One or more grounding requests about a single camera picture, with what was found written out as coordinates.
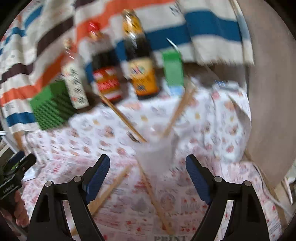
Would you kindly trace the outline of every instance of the dark brown stripe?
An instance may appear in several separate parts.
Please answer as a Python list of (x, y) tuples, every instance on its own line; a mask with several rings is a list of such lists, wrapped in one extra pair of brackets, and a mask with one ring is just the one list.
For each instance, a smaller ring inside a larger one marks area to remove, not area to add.
[(94, 1), (96, 1), (96, 0), (76, 0), (75, 9), (77, 9), (83, 5), (86, 5), (88, 3), (94, 2)]
[(4, 83), (8, 78), (11, 78), (17, 74), (26, 74), (29, 75), (33, 71), (34, 63), (29, 65), (23, 65), (21, 63), (17, 63), (13, 65), (7, 72), (2, 74), (2, 79), (0, 80), (0, 84)]
[(37, 57), (58, 37), (73, 27), (73, 17), (68, 18), (64, 22), (55, 26), (53, 29), (48, 31), (38, 42), (37, 45)]

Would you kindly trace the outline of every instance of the green basket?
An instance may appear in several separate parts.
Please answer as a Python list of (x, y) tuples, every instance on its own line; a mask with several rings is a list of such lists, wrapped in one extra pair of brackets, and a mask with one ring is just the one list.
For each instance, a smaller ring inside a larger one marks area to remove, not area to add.
[(30, 106), (42, 130), (58, 127), (76, 112), (64, 81), (46, 86), (30, 100)]

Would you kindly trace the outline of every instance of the striped cloth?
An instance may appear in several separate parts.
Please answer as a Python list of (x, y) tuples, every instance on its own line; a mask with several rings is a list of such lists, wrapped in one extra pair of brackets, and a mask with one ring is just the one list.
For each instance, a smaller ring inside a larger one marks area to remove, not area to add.
[(178, 45), (185, 62), (253, 64), (249, 31), (236, 0), (33, 0), (0, 42), (1, 107), (10, 130), (38, 129), (28, 100), (57, 78), (63, 40), (71, 37), (92, 82), (87, 26), (100, 22), (128, 76), (124, 8), (140, 18), (158, 66), (161, 52)]

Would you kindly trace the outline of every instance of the finger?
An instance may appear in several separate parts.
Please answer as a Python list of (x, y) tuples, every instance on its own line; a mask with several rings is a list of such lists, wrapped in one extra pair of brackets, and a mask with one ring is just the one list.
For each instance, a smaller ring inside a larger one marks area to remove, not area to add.
[(22, 213), (19, 215), (19, 217), (16, 220), (16, 223), (18, 226), (22, 225), (22, 222), (27, 217), (27, 210), (23, 209)]
[(18, 218), (20, 216), (20, 214), (22, 213), (22, 211), (24, 210), (24, 207), (25, 207), (25, 203), (23, 200), (20, 200), (17, 204), (16, 204), (16, 207), (15, 207), (15, 211), (14, 211), (14, 216), (16, 218)]
[(25, 219), (22, 221), (21, 225), (22, 227), (26, 227), (28, 226), (28, 224), (29, 224), (29, 216), (27, 215)]
[(7, 210), (1, 209), (1, 213), (3, 215), (3, 218), (5, 218), (5, 219), (7, 219), (9, 221), (12, 221), (12, 216)]
[(22, 199), (20, 192), (16, 191), (15, 192), (15, 202), (19, 202)]

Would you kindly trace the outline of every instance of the bottle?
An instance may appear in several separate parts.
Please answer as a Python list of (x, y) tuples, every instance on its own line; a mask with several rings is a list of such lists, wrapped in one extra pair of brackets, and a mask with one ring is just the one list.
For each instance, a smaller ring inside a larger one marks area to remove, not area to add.
[(117, 57), (107, 35), (100, 32), (100, 27), (89, 22), (89, 36), (92, 43), (92, 69), (95, 90), (104, 94), (113, 104), (122, 100), (122, 91), (115, 66)]
[(148, 99), (156, 96), (159, 92), (153, 62), (150, 58), (150, 45), (135, 12), (124, 9), (122, 16), (124, 46), (132, 84), (138, 99)]
[(71, 39), (64, 42), (65, 57), (62, 60), (62, 74), (75, 109), (89, 106), (84, 87), (88, 87), (82, 56), (73, 51)]

